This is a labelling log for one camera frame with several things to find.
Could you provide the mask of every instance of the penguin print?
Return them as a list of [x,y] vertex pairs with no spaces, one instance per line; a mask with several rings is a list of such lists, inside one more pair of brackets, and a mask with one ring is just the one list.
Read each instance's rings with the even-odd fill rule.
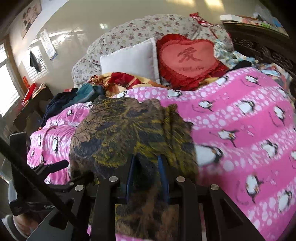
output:
[[238,130],[233,130],[233,131],[221,130],[218,132],[218,135],[223,140],[230,140],[233,146],[236,147],[234,144],[234,140],[236,138],[236,135],[235,135],[236,132],[238,132]]
[[73,115],[74,113],[72,112],[72,110],[68,110],[67,116]]
[[[276,116],[282,121],[283,125],[285,125],[284,120],[285,120],[285,117],[286,117],[286,115],[285,115],[286,112],[285,112],[284,110],[282,110],[280,107],[275,106],[275,107],[274,107],[274,113],[275,113],[275,115],[276,115]],[[277,125],[277,124],[274,122],[274,120],[273,120],[271,114],[270,114],[269,116],[271,117],[271,120],[272,120],[273,124],[274,124],[276,127],[279,127],[279,125]]]
[[279,213],[282,213],[286,208],[290,206],[291,199],[291,191],[284,190],[281,195],[278,195]]
[[289,156],[290,162],[292,163],[292,168],[296,169],[296,150],[291,151],[291,157]]
[[281,88],[281,87],[278,87],[277,88],[277,91],[285,98],[287,99],[288,98],[288,95],[287,93]]
[[246,178],[246,191],[248,195],[252,198],[252,202],[255,203],[255,197],[260,192],[260,185],[263,181],[259,181],[255,174],[248,175]]
[[168,90],[168,97],[169,98],[173,98],[173,97],[179,97],[182,95],[181,91],[177,91],[177,90]]
[[223,76],[223,77],[217,79],[215,82],[218,85],[222,86],[222,85],[224,85],[226,83],[226,81],[228,81],[228,76]]
[[242,114],[246,115],[254,111],[255,103],[253,101],[242,100],[237,106],[240,108]]
[[262,144],[261,148],[267,152],[269,158],[274,158],[279,147],[277,144],[271,143],[269,140],[266,140],[266,143]]
[[45,182],[45,184],[51,184],[50,179],[47,179],[47,180],[45,180],[44,182]]
[[58,145],[59,145],[59,141],[58,138],[54,138],[53,142],[52,142],[52,151],[54,151],[55,153],[57,153],[58,151]]
[[[248,81],[248,83],[252,83],[252,84],[259,85],[259,84],[258,84],[258,77],[253,77],[253,76],[249,76],[249,75],[247,75],[247,76],[245,77],[245,79],[246,79],[246,81]],[[245,84],[245,83],[243,82],[243,80],[241,80],[241,82],[242,82],[244,85],[248,86],[248,87],[255,87],[255,85],[251,86],[251,85],[247,85],[247,84]]]
[[88,102],[88,103],[85,103],[84,107],[91,107],[93,105],[93,102]]
[[46,163],[46,161],[44,161],[44,157],[43,157],[43,155],[41,154],[41,156],[40,156],[40,164],[42,164],[42,163]]
[[38,146],[41,146],[41,135],[38,136]]
[[223,157],[223,152],[213,146],[195,145],[196,161],[199,166],[218,163]]
[[72,126],[73,126],[73,127],[77,127],[77,126],[79,126],[79,124],[80,124],[79,122],[73,122],[73,123],[72,123]]
[[127,91],[121,92],[117,95],[117,98],[122,98],[122,97],[126,96],[127,93],[128,93]]
[[215,102],[214,100],[212,102],[205,100],[205,101],[199,102],[198,106],[200,106],[200,107],[202,107],[204,109],[208,109],[208,110],[212,111],[211,108],[213,107],[214,102]]

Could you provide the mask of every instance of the metal bolt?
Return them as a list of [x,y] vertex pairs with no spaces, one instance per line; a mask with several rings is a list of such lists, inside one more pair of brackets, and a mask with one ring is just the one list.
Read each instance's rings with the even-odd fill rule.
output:
[[177,179],[177,182],[180,182],[180,183],[185,181],[185,177],[182,177],[182,176],[178,176],[176,179]]
[[109,181],[110,182],[116,182],[118,180],[118,177],[116,177],[116,176],[112,176],[112,177],[109,177]]
[[75,190],[79,192],[79,191],[83,190],[83,188],[84,188],[84,186],[79,184],[75,187]]
[[217,191],[217,190],[219,190],[219,186],[217,184],[212,184],[211,189],[214,191]]

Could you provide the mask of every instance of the carved wooden furniture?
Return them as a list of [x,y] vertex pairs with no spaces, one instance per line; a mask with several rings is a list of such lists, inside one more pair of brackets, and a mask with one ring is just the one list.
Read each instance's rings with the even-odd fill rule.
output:
[[289,72],[293,78],[290,91],[296,97],[296,47],[288,36],[243,23],[223,23],[223,26],[230,33],[236,51],[260,63],[276,63]]

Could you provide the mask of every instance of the red ruffle trim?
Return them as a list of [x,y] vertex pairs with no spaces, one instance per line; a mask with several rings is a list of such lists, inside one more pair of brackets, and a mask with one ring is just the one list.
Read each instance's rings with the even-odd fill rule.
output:
[[[196,90],[199,87],[199,83],[203,81],[205,78],[220,77],[224,75],[225,72],[228,70],[228,68],[225,65],[223,65],[220,61],[217,60],[215,64],[211,66],[208,70],[206,70],[205,72],[203,72],[202,74],[194,78],[187,77],[175,72],[174,70],[169,68],[160,58],[162,47],[163,46],[165,47],[166,43],[171,40],[179,41],[179,40],[190,40],[190,39],[180,34],[167,34],[162,39],[158,40],[156,43],[159,73],[163,78],[165,78],[171,84],[173,89],[184,90],[184,91]],[[210,40],[207,40],[207,39],[197,39],[197,40],[210,42],[214,47],[213,42],[211,42]]]

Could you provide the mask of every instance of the dark blue clothing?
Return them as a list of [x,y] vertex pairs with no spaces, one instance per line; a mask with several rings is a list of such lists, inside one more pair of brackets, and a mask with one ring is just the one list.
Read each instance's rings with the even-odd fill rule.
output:
[[76,96],[77,90],[78,89],[73,88],[71,92],[58,93],[55,97],[53,97],[46,106],[46,111],[40,126],[44,127],[49,118],[61,113],[63,106]]

